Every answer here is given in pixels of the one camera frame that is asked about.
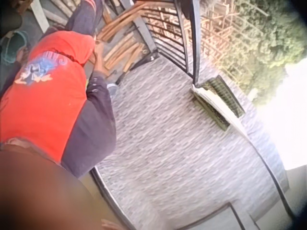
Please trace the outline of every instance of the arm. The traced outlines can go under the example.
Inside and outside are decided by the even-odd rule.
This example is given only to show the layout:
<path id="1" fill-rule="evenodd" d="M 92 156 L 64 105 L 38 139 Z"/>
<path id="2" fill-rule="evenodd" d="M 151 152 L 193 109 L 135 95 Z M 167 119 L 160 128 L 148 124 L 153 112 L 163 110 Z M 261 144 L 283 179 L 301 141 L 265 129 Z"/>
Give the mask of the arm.
<path id="1" fill-rule="evenodd" d="M 93 103 L 98 112 L 104 113 L 109 118 L 114 119 L 110 94 L 105 82 L 105 78 L 109 75 L 109 73 L 104 67 L 102 53 L 103 43 L 100 43 L 95 47 L 94 54 L 96 57 L 96 62 L 87 85 L 86 96 L 87 100 Z"/>
<path id="2" fill-rule="evenodd" d="M 101 58 L 97 56 L 86 89 L 87 100 L 73 126 L 61 160 L 62 166 L 76 177 L 101 162 L 116 144 L 115 119 L 104 80 L 107 70 L 103 68 L 102 55 L 99 55 Z"/>

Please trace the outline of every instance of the metal railing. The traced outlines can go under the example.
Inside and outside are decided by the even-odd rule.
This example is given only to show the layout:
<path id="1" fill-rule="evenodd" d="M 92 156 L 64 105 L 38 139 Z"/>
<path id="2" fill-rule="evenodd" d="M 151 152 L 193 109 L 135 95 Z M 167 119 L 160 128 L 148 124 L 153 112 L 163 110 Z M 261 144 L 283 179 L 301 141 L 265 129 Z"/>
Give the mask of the metal railing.
<path id="1" fill-rule="evenodd" d="M 160 2 L 172 3 L 171 8 L 147 7 L 142 18 L 152 35 L 159 54 L 169 59 L 177 67 L 187 73 L 195 85 L 198 84 L 201 45 L 201 24 L 199 15 L 199 0 L 190 1 L 190 23 L 192 30 L 193 71 L 189 70 L 189 58 L 187 51 L 187 38 L 181 7 L 178 0 L 160 0 Z"/>

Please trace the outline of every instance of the wooden plank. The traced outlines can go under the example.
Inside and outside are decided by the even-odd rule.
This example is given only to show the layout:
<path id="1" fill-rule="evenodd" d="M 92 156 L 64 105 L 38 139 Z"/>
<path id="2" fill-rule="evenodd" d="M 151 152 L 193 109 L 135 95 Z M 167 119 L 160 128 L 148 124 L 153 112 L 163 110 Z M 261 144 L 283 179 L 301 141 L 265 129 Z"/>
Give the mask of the wooden plank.
<path id="1" fill-rule="evenodd" d="M 125 67 L 124 67 L 124 69 L 123 69 L 123 72 L 126 73 L 126 72 L 130 69 L 131 65 L 134 63 L 134 61 L 136 60 L 136 58 L 138 57 L 138 55 L 142 52 L 143 47 L 144 47 L 144 44 L 140 44 L 139 47 L 137 47 L 137 48 L 133 51 L 133 53 L 131 54 L 129 60 L 127 61 L 126 65 L 125 65 Z"/>
<path id="2" fill-rule="evenodd" d="M 43 31 L 43 33 L 46 32 L 46 30 L 49 27 L 49 23 L 47 21 L 47 18 L 44 14 L 43 8 L 42 8 L 39 0 L 34 0 L 31 3 L 31 9 L 33 11 L 33 14 L 34 14 L 41 30 Z"/>
<path id="3" fill-rule="evenodd" d="M 107 69 L 112 69 L 114 66 L 116 66 L 127 54 L 131 53 L 136 47 L 139 46 L 139 43 L 135 43 L 126 50 L 124 50 L 117 58 L 110 63 L 108 66 L 106 66 Z"/>
<path id="4" fill-rule="evenodd" d="M 231 3 L 230 3 L 230 12 L 231 13 L 233 13 L 235 11 L 234 5 L 235 5 L 235 0 L 231 0 Z M 231 17 L 230 17 L 230 25 L 232 24 L 232 21 L 233 21 L 233 16 L 231 15 Z"/>
<path id="5" fill-rule="evenodd" d="M 51 0 L 67 17 L 71 17 L 72 11 L 61 0 Z"/>
<path id="6" fill-rule="evenodd" d="M 125 42 L 121 47 L 119 47 L 113 53 L 113 55 L 110 56 L 110 58 L 105 59 L 106 66 L 108 66 L 110 63 L 112 63 L 114 60 L 116 60 L 117 57 L 123 52 L 123 50 L 127 49 L 128 47 L 130 47 L 134 43 L 135 43 L 134 39 L 129 39 L 127 42 Z"/>
<path id="7" fill-rule="evenodd" d="M 111 38 L 115 33 L 117 33 L 121 28 L 123 28 L 128 23 L 132 22 L 136 19 L 138 15 L 138 11 L 143 9 L 144 7 L 152 6 L 152 7 L 168 7 L 173 6 L 172 3 L 167 2 L 159 2 L 159 1 L 137 1 L 130 9 L 125 10 L 121 15 L 119 15 L 115 20 L 113 20 L 110 24 L 105 26 L 101 32 L 98 34 L 97 39 L 101 39 L 103 41 L 107 41 Z"/>
<path id="8" fill-rule="evenodd" d="M 102 12 L 102 17 L 105 21 L 106 24 L 109 24 L 112 22 L 112 17 L 111 17 L 111 12 L 108 8 L 108 6 L 106 4 L 104 4 L 104 9 L 103 9 L 103 12 Z"/>
<path id="9" fill-rule="evenodd" d="M 108 61 L 109 58 L 125 43 L 127 42 L 130 38 L 132 38 L 133 32 L 130 32 L 126 36 L 124 36 L 105 56 L 105 61 Z"/>

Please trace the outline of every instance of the person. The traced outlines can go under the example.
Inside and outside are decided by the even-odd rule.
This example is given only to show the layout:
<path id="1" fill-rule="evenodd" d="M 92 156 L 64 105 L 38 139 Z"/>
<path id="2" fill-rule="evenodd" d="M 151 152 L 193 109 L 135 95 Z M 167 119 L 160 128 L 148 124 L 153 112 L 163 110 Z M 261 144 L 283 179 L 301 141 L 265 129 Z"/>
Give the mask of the person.
<path id="1" fill-rule="evenodd" d="M 24 63 L 18 52 L 1 90 L 0 226 L 5 229 L 123 230 L 102 220 L 77 179 L 116 143 L 94 30 L 102 0 L 82 0 L 64 30 L 50 27 Z M 94 51 L 86 88 L 83 65 Z"/>
<path id="2" fill-rule="evenodd" d="M 63 30 L 47 30 L 23 66 L 21 50 L 0 94 L 2 150 L 40 155 L 77 178 L 114 150 L 103 43 L 94 40 L 102 8 L 102 0 L 82 0 Z M 93 52 L 86 87 L 83 65 Z"/>

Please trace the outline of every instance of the stack of wood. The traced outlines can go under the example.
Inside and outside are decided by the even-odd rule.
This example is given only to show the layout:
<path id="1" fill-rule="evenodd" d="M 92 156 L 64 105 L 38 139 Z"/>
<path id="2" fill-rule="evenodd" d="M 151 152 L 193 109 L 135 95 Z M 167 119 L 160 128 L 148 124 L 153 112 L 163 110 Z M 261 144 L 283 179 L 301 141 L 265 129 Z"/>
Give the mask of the stack of wood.
<path id="1" fill-rule="evenodd" d="M 130 32 L 124 36 L 104 57 L 105 68 L 112 70 L 116 67 L 120 61 L 127 59 L 122 71 L 127 73 L 132 64 L 139 57 L 139 54 L 143 52 L 144 44 L 136 42 L 133 37 L 133 32 Z"/>

